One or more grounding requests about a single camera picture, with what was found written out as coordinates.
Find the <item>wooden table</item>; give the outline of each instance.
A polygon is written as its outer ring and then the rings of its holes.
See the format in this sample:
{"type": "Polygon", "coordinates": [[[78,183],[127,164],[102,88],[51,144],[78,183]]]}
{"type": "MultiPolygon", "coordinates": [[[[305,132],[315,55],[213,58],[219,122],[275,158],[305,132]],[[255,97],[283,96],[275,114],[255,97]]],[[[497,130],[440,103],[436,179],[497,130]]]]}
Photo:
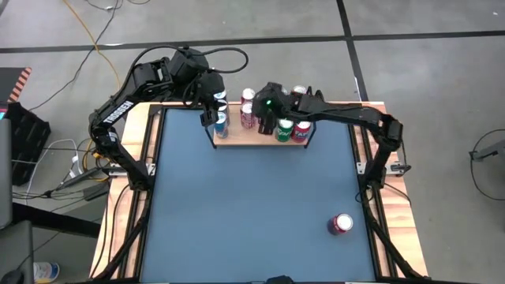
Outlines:
{"type": "MultiPolygon", "coordinates": [[[[125,131],[122,137],[122,144],[128,150],[133,158],[139,159],[141,149],[143,147],[144,134],[147,131],[148,115],[151,105],[159,105],[160,103],[142,103],[135,108],[133,108],[128,113],[128,118],[125,124],[125,131]]],[[[179,105],[180,103],[163,103],[164,105],[179,105]]],[[[375,107],[376,109],[386,112],[386,108],[383,103],[380,102],[369,102],[363,103],[366,106],[375,107]]],[[[155,140],[158,133],[157,129],[159,127],[159,115],[155,115],[153,118],[151,136],[149,137],[148,145],[148,156],[153,156],[155,151],[155,140]]],[[[361,160],[365,161],[365,149],[363,146],[363,140],[361,139],[361,132],[359,127],[355,127],[356,137],[359,152],[361,155],[361,160]]],[[[370,146],[372,152],[377,149],[377,144],[372,138],[371,134],[368,134],[370,140],[370,146]]],[[[398,156],[393,153],[390,157],[390,163],[398,161],[398,156]]],[[[400,189],[402,192],[406,193],[405,182],[402,177],[386,177],[386,183],[400,189]]],[[[130,207],[133,200],[133,192],[126,190],[122,194],[122,198],[118,200],[119,193],[128,184],[127,177],[116,177],[112,181],[110,187],[110,193],[108,196],[108,207],[114,208],[115,204],[119,202],[118,211],[115,216],[114,228],[111,227],[113,210],[108,210],[108,214],[103,216],[102,224],[105,224],[107,219],[108,227],[107,232],[105,232],[105,226],[102,226],[100,230],[99,240],[96,245],[95,257],[93,259],[92,267],[98,262],[98,268],[96,269],[95,275],[99,274],[108,263],[108,259],[114,257],[117,250],[121,247],[123,241],[125,240],[125,232],[127,227],[127,222],[129,219],[130,207]],[[111,256],[109,257],[109,247],[110,239],[114,235],[114,240],[111,246],[111,256]],[[99,258],[100,252],[102,250],[103,242],[105,242],[105,249],[103,251],[102,257],[99,258]]],[[[425,260],[421,251],[421,245],[417,236],[416,225],[413,219],[412,211],[410,209],[409,202],[405,197],[400,196],[394,190],[391,190],[388,186],[380,191],[383,201],[383,208],[386,215],[387,225],[389,228],[389,234],[391,241],[395,244],[396,248],[400,251],[403,257],[410,263],[412,268],[422,275],[427,275],[425,260]]],[[[144,197],[141,195],[138,204],[137,218],[139,218],[142,208],[144,206],[144,197]]],[[[380,266],[382,267],[382,272],[384,276],[388,276],[387,273],[387,261],[384,248],[380,240],[376,237],[377,248],[380,257],[380,266]]],[[[133,268],[135,264],[136,252],[138,246],[138,238],[133,243],[130,249],[130,254],[126,266],[125,277],[133,276],[133,268]]]]}

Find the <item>red soda can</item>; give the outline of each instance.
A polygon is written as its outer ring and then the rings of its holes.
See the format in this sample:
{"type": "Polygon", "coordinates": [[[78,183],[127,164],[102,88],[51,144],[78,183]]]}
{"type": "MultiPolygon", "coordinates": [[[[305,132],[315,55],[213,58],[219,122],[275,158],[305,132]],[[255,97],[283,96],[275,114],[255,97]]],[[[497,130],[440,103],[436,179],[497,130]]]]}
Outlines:
{"type": "Polygon", "coordinates": [[[294,86],[291,90],[291,95],[305,95],[307,93],[307,88],[304,86],[294,86]]]}
{"type": "Polygon", "coordinates": [[[302,121],[294,126],[294,130],[291,133],[291,140],[297,143],[301,143],[309,137],[311,123],[308,121],[302,121]]]}
{"type": "Polygon", "coordinates": [[[335,236],[349,232],[352,227],[353,219],[348,214],[336,215],[327,222],[328,231],[335,236]]]}
{"type": "Polygon", "coordinates": [[[256,93],[251,89],[251,88],[245,88],[244,91],[242,91],[242,97],[240,97],[240,103],[252,103],[254,96],[256,93]]]}
{"type": "Polygon", "coordinates": [[[256,124],[256,117],[253,114],[253,104],[246,102],[240,108],[240,121],[246,129],[251,129],[256,124]]]}

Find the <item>wooden table frame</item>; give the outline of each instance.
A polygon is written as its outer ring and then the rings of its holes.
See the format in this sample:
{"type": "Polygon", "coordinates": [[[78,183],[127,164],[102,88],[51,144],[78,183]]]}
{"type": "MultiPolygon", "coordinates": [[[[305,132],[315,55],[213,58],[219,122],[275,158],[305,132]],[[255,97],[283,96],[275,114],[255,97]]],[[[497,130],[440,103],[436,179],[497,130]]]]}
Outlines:
{"type": "MultiPolygon", "coordinates": [[[[332,103],[354,103],[354,102],[332,102],[332,103]]],[[[383,103],[367,102],[362,103],[364,106],[375,107],[376,109],[386,113],[383,103]]],[[[156,163],[156,158],[159,153],[159,144],[162,137],[164,111],[166,107],[182,107],[181,103],[142,103],[133,108],[128,113],[128,118],[125,124],[125,130],[122,137],[122,145],[128,150],[130,155],[136,160],[144,160],[147,163],[156,163]]],[[[349,127],[351,142],[353,144],[353,153],[356,162],[370,160],[378,147],[372,135],[366,131],[362,132],[362,128],[357,126],[349,127]]],[[[392,153],[389,163],[398,161],[397,153],[392,153]]],[[[405,182],[402,177],[386,177],[386,183],[401,190],[406,194],[405,182]]],[[[127,177],[116,177],[111,184],[110,193],[108,196],[108,207],[114,208],[119,202],[116,215],[114,217],[113,210],[108,210],[103,216],[102,224],[107,222],[112,224],[112,219],[115,218],[115,226],[102,226],[100,230],[99,240],[97,242],[95,257],[93,259],[92,268],[97,263],[98,267],[93,277],[99,274],[119,250],[126,234],[133,228],[134,223],[140,217],[144,208],[146,198],[145,192],[134,192],[126,190],[121,196],[121,190],[128,184],[127,177]]],[[[387,224],[387,232],[395,247],[400,251],[406,261],[412,268],[421,275],[427,275],[424,257],[421,251],[421,245],[417,237],[416,226],[413,220],[412,211],[409,202],[397,194],[395,191],[388,188],[388,185],[379,192],[376,192],[375,198],[369,202],[372,213],[376,218],[383,212],[383,219],[377,218],[381,225],[387,224]]],[[[144,230],[135,240],[129,250],[128,256],[125,258],[119,269],[114,273],[114,278],[134,278],[138,281],[141,272],[141,264],[143,259],[144,241],[146,230],[144,230]]],[[[391,267],[384,247],[378,237],[374,233],[369,233],[369,240],[373,254],[376,253],[378,259],[374,271],[377,275],[393,276],[391,272],[398,271],[398,276],[402,277],[401,272],[397,267],[391,267]]]]}

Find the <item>green soda can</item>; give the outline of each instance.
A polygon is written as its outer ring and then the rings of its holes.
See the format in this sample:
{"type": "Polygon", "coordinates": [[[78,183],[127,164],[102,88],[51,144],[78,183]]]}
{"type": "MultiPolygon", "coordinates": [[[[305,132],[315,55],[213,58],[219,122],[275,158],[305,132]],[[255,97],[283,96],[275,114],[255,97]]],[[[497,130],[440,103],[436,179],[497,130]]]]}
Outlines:
{"type": "Polygon", "coordinates": [[[275,131],[275,138],[278,142],[287,142],[291,138],[294,123],[286,119],[279,119],[277,121],[277,130],[275,131]]]}

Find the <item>blue table surface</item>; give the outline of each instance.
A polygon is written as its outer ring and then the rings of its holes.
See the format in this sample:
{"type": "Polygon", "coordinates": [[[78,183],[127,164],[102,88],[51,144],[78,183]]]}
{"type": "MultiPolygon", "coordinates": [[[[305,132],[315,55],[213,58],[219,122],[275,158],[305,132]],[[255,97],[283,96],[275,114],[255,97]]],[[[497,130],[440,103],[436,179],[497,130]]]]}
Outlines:
{"type": "Polygon", "coordinates": [[[372,281],[346,125],[303,147],[213,149],[200,112],[168,110],[142,282],[372,281]],[[353,229],[327,232],[339,213],[353,229]]]}

